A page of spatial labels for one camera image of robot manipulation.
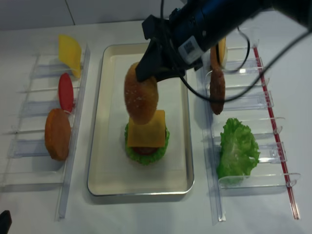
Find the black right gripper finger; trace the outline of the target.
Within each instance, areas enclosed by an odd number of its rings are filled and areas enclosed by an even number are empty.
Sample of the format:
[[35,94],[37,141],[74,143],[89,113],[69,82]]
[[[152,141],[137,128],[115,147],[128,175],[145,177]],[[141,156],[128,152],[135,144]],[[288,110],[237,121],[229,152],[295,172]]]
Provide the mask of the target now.
[[174,70],[164,66],[160,66],[159,68],[157,68],[156,73],[154,74],[157,82],[161,82],[169,78],[178,78],[180,76],[185,76],[185,70]]

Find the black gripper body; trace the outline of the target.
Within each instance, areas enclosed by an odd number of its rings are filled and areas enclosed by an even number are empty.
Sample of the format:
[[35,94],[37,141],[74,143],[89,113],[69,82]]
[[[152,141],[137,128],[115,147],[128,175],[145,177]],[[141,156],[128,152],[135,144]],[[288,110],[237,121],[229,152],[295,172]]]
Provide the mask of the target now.
[[168,67],[174,70],[183,69],[195,69],[198,70],[202,67],[202,59],[198,58],[195,62],[187,64],[177,47],[173,44],[171,40],[170,27],[166,19],[161,20],[153,15],[150,15],[143,23],[142,29],[144,37],[146,39],[154,40],[159,44],[162,49],[162,66]]

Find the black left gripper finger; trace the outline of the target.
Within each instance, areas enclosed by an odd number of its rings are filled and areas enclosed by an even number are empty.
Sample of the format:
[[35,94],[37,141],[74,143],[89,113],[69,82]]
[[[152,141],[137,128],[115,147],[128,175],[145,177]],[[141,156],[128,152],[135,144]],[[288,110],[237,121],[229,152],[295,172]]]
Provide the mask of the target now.
[[138,63],[136,70],[136,79],[138,82],[144,82],[151,76],[156,76],[161,71],[162,49],[157,42],[151,40],[146,52]]

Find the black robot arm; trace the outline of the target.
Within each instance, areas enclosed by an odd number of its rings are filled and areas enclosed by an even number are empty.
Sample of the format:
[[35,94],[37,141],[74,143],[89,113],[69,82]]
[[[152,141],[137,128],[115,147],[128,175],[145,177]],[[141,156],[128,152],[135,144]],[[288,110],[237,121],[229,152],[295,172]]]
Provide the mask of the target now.
[[189,0],[169,19],[150,15],[143,23],[148,48],[136,67],[139,82],[199,69],[201,57],[236,27],[262,10],[274,8],[299,24],[312,27],[310,0]]

